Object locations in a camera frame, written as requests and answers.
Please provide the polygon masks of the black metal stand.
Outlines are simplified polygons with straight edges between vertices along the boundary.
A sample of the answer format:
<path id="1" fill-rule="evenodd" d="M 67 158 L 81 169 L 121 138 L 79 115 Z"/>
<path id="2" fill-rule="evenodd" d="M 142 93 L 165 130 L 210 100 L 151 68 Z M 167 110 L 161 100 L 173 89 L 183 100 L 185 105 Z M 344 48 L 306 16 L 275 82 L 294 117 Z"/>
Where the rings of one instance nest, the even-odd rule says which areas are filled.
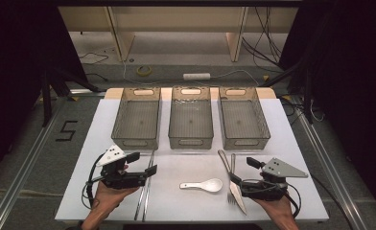
<path id="1" fill-rule="evenodd" d="M 82 79 L 76 75 L 59 68 L 50 68 L 44 71 L 41 76 L 41 92 L 43 99 L 43 127 L 46 127 L 52 119 L 51 90 L 54 90 L 59 97 L 70 95 L 70 89 L 67 86 L 68 81 L 74 81 L 76 84 L 94 93 L 102 92 L 102 89 L 89 83 L 87 79 Z"/>
<path id="2" fill-rule="evenodd" d="M 262 83 L 261 87 L 273 86 L 288 77 L 291 77 L 291 80 L 287 87 L 287 90 L 290 94 L 303 94 L 303 114 L 306 117 L 307 121 L 311 124 L 313 122 L 311 102 L 312 77 L 304 60 L 298 61 L 292 67 L 275 76 L 272 80 L 267 80 L 266 82 Z"/>

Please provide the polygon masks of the person's right hand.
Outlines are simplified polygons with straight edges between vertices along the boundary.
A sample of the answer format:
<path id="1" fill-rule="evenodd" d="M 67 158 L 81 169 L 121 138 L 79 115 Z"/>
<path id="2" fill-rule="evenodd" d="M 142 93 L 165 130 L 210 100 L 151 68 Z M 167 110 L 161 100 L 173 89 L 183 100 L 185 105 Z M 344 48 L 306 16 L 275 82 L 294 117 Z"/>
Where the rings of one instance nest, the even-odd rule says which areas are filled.
<path id="1" fill-rule="evenodd" d="M 274 201 L 255 199 L 255 202 L 259 204 L 274 221 L 293 219 L 291 203 L 285 196 Z"/>

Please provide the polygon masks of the person's left hand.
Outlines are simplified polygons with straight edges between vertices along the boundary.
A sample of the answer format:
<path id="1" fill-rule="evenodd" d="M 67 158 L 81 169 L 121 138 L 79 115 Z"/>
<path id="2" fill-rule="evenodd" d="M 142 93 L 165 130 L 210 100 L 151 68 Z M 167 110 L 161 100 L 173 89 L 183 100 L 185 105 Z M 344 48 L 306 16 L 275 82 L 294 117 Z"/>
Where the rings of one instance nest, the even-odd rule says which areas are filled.
<path id="1" fill-rule="evenodd" d="M 138 190 L 138 187 L 117 190 L 108 188 L 103 182 L 99 182 L 92 208 L 112 211 L 125 199 L 126 196 L 129 196 Z"/>

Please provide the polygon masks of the short aluminium rail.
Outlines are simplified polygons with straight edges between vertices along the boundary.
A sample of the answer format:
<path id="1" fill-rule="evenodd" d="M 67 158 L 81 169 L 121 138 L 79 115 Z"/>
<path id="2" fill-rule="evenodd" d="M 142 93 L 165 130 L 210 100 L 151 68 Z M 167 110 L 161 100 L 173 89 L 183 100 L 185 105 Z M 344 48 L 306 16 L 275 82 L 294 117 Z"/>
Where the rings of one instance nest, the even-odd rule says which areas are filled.
<path id="1" fill-rule="evenodd" d="M 71 96 L 104 97 L 106 92 L 94 92 L 89 89 L 70 89 Z"/>

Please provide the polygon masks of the white table cover board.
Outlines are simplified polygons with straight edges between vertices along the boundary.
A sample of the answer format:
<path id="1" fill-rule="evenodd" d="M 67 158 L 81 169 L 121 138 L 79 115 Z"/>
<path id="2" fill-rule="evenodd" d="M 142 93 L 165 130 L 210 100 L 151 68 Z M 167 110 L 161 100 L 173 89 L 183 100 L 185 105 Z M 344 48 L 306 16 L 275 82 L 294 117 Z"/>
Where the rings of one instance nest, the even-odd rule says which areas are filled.
<path id="1" fill-rule="evenodd" d="M 99 102 L 91 127 L 86 136 L 75 170 L 68 183 L 63 199 L 56 214 L 56 220 L 72 223 L 84 219 L 88 209 L 82 201 L 82 187 L 85 185 L 92 164 L 112 144 L 110 132 L 119 102 L 102 100 Z M 246 162 L 251 156 L 261 162 L 269 162 L 273 157 L 307 172 L 308 167 L 301 155 L 293 131 L 289 125 L 281 102 L 277 99 L 261 101 L 271 138 L 262 150 L 238 151 L 236 153 L 236 174 L 243 179 L 255 179 L 260 172 Z M 143 223 L 228 223 L 261 222 L 269 217 L 264 210 L 246 198 L 244 203 L 247 214 L 239 207 L 229 204 L 229 180 L 218 150 L 222 148 L 218 103 L 212 103 L 214 111 L 213 148 L 209 150 L 175 150 L 169 148 L 167 126 L 170 104 L 162 105 L 162 128 L 160 129 L 160 147 L 154 153 L 157 173 L 151 177 L 151 189 L 146 221 Z M 150 151 L 144 151 L 141 158 L 132 163 L 132 172 L 148 167 Z M 185 182 L 202 182 L 211 178 L 222 181 L 223 187 L 216 193 L 201 189 L 180 189 Z M 140 192 L 130 195 L 108 218 L 109 223 L 141 223 L 134 214 Z"/>

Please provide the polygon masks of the metal fork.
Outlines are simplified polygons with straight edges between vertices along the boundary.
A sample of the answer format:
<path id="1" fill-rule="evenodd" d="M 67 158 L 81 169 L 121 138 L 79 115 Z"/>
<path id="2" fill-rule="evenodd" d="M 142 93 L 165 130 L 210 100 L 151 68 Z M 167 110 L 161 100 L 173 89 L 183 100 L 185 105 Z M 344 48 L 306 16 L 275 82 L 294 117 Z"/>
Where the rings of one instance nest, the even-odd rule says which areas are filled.
<path id="1" fill-rule="evenodd" d="M 232 173 L 234 173 L 234 171 L 235 171 L 235 160 L 236 160 L 236 155 L 234 153 L 232 153 L 231 156 L 230 156 L 230 171 Z M 234 183 L 230 182 L 229 193 L 227 194 L 227 201 L 228 201 L 229 204 L 236 205 L 237 202 L 236 202 L 235 196 L 233 194 L 233 190 L 232 190 L 233 185 L 234 185 Z"/>

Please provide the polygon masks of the beige wooden desk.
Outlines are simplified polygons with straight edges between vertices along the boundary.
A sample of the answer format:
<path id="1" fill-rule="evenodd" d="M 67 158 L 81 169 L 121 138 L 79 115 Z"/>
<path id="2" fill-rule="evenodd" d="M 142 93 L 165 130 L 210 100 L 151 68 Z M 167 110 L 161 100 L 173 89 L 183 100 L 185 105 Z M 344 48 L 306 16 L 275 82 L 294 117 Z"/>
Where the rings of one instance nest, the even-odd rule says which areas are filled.
<path id="1" fill-rule="evenodd" d="M 224 33 L 232 61 L 245 33 L 290 31 L 298 8 L 284 7 L 60 7 L 70 32 L 110 32 L 118 58 L 128 57 L 136 32 Z"/>

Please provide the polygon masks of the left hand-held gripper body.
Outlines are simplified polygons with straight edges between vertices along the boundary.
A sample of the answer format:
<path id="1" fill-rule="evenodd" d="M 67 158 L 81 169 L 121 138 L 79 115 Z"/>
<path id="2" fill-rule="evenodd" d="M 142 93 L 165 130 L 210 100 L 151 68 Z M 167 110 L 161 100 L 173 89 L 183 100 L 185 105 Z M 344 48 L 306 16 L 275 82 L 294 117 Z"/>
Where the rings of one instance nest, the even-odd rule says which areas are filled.
<path id="1" fill-rule="evenodd" d="M 125 170 L 125 153 L 117 145 L 112 145 L 95 163 L 96 167 L 101 168 L 102 182 L 113 189 L 127 189 L 141 187 L 145 185 L 147 176 L 145 172 L 127 172 Z"/>

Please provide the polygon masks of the metal table knife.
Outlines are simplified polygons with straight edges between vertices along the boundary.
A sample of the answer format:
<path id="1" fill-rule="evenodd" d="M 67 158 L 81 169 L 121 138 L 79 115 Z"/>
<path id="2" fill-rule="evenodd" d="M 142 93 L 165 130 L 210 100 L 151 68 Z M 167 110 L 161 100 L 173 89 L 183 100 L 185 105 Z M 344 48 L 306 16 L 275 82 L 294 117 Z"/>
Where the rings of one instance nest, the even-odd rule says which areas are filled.
<path id="1" fill-rule="evenodd" d="M 227 157 L 226 157 L 224 151 L 222 149 L 219 149 L 218 155 L 221 157 L 221 159 L 223 161 L 223 165 L 226 169 L 227 174 L 230 174 L 231 168 L 230 168 L 230 165 L 227 161 Z M 228 195 L 227 195 L 227 200 L 230 204 L 236 204 L 244 215 L 247 214 L 247 209 L 246 209 L 246 206 L 245 206 L 245 204 L 242 200 L 239 188 L 232 181 L 229 181 L 229 192 L 228 192 Z"/>

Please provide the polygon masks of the white ceramic spoon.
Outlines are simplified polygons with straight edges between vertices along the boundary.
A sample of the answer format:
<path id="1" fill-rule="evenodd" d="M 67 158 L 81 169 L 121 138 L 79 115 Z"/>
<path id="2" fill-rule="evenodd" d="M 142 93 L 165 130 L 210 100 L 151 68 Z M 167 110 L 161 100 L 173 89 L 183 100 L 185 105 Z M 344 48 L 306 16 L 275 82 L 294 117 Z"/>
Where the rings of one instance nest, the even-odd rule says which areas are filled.
<path id="1" fill-rule="evenodd" d="M 185 182 L 179 185 L 180 189 L 201 189 L 209 193 L 216 193 L 223 187 L 223 183 L 218 178 L 211 178 L 202 182 Z"/>

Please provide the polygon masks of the metal chopstick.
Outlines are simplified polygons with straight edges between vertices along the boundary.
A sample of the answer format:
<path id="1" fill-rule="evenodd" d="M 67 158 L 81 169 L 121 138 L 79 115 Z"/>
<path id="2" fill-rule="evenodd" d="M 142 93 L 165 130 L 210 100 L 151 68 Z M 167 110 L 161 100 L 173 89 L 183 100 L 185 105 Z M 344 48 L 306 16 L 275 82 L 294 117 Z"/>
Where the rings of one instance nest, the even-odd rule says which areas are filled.
<path id="1" fill-rule="evenodd" d="M 151 158 L 149 161 L 149 167 L 153 166 L 154 163 L 154 152 L 155 150 L 152 151 L 151 153 Z M 150 196 L 150 189 L 151 189 L 151 182 L 152 179 L 149 177 L 146 182 L 146 192 L 145 192 L 145 199 L 144 199 L 144 207 L 143 207 L 143 213 L 142 213 L 142 222 L 146 221 L 146 215 L 148 211 L 148 202 L 149 202 L 149 196 Z"/>
<path id="2" fill-rule="evenodd" d="M 154 150 L 150 154 L 150 160 L 149 160 L 149 163 L 148 163 L 148 168 L 153 166 L 153 159 L 154 159 Z M 143 187 L 141 187 L 140 196 L 139 196 L 139 199 L 138 199 L 138 202 L 137 202 L 137 207 L 136 207 L 136 211 L 135 211 L 134 218 L 133 218 L 134 220 L 139 220 L 140 211 L 142 209 L 143 209 L 143 214 L 144 214 L 144 210 L 145 210 L 144 205 L 145 205 L 146 199 L 148 197 L 147 193 L 148 193 L 148 190 L 150 189 L 150 183 L 151 183 L 151 178 L 148 177 L 148 179 L 146 179 L 145 185 Z"/>

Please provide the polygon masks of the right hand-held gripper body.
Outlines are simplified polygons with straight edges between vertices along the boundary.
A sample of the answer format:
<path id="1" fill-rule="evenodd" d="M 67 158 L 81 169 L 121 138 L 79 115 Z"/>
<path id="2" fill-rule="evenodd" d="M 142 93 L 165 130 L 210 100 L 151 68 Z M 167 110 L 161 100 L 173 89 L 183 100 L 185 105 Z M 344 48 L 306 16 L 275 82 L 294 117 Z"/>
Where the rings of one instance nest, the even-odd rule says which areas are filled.
<path id="1" fill-rule="evenodd" d="M 261 162 L 261 179 L 242 180 L 242 196 L 266 201 L 279 200 L 288 190 L 288 177 L 307 178 L 308 174 L 294 166 L 273 157 L 268 163 Z"/>

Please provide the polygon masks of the black curtain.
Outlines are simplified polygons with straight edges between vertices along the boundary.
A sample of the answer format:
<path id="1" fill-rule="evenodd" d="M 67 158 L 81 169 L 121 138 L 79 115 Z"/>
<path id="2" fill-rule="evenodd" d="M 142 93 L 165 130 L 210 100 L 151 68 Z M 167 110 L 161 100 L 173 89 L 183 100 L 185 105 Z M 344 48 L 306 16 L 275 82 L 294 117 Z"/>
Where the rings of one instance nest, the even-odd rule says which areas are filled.
<path id="1" fill-rule="evenodd" d="M 87 81 L 59 8 L 0 0 L 0 163 L 47 79 L 59 93 Z"/>
<path id="2" fill-rule="evenodd" d="M 376 0 L 301 0 L 280 64 L 312 94 L 376 199 Z"/>

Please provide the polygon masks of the clear grey plastic bin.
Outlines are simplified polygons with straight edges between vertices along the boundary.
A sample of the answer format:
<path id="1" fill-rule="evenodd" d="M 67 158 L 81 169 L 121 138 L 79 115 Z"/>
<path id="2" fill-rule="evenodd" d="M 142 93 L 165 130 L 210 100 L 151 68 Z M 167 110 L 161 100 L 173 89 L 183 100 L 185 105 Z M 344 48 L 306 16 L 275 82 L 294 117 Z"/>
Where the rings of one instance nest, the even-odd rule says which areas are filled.
<path id="1" fill-rule="evenodd" d="M 214 131 L 210 88 L 172 88 L 168 137 L 174 150 L 210 150 Z"/>
<path id="2" fill-rule="evenodd" d="M 219 112 L 225 150 L 263 150 L 270 130 L 255 87 L 220 87 Z"/>
<path id="3" fill-rule="evenodd" d="M 161 89 L 125 88 L 111 139 L 122 150 L 157 150 Z"/>

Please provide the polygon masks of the white power strip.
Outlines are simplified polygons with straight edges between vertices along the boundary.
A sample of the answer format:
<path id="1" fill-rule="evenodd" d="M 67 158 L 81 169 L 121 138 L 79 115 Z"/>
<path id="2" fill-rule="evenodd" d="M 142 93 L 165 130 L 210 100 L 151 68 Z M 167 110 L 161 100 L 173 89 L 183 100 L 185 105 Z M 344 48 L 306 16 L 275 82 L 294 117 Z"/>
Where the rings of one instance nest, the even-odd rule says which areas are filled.
<path id="1" fill-rule="evenodd" d="M 182 77 L 185 81 L 208 81 L 211 79 L 211 75 L 209 73 L 183 74 Z"/>

